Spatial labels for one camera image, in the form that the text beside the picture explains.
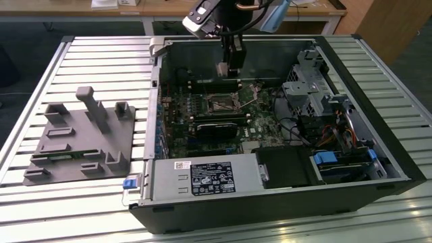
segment warning label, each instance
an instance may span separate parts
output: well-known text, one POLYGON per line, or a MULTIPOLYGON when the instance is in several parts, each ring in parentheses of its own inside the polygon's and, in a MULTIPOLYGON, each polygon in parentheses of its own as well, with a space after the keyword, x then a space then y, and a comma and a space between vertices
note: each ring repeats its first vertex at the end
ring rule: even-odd
POLYGON ((231 162, 191 165, 195 196, 236 192, 231 162))

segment gray plastic holder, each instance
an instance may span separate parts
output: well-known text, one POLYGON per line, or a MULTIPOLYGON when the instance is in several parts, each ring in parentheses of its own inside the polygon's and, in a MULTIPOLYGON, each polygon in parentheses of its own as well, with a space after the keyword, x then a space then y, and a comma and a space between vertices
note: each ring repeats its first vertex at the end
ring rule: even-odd
POLYGON ((118 102, 104 108, 94 99, 94 88, 79 87, 76 97, 87 110, 67 110, 50 104, 48 119, 26 186, 126 177, 130 174, 135 107, 118 102))

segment white table leg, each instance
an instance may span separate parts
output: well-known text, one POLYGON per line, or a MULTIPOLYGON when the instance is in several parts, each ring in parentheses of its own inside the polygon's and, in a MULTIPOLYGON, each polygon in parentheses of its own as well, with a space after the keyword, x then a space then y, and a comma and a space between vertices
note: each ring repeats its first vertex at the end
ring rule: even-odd
POLYGON ((154 17, 142 18, 146 35, 152 35, 152 36, 155 35, 154 20, 155 20, 154 17))
POLYGON ((342 16, 332 16, 328 20, 328 22, 326 23, 324 29, 322 34, 334 34, 339 21, 340 21, 342 16))

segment white sticker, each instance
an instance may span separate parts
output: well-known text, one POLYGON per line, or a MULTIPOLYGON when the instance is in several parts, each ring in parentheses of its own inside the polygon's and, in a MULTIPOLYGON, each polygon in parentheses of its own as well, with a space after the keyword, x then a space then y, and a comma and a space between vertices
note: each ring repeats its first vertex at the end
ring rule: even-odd
POLYGON ((191 168, 191 161, 178 161, 178 162, 175 162, 175 170, 190 169, 190 168, 191 168))

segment blue latch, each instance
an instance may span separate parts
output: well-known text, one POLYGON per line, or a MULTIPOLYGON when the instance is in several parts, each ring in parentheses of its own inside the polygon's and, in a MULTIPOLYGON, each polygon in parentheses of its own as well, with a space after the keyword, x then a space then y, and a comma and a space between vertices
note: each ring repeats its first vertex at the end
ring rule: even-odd
POLYGON ((126 179, 123 182, 123 189, 124 190, 135 189, 138 187, 136 181, 138 181, 138 179, 126 179))
POLYGON ((370 154, 372 161, 375 161, 379 158, 374 149, 370 149, 367 153, 370 154))
POLYGON ((338 158, 334 152, 319 152, 314 156, 315 163, 319 165, 322 163, 336 163, 338 158))

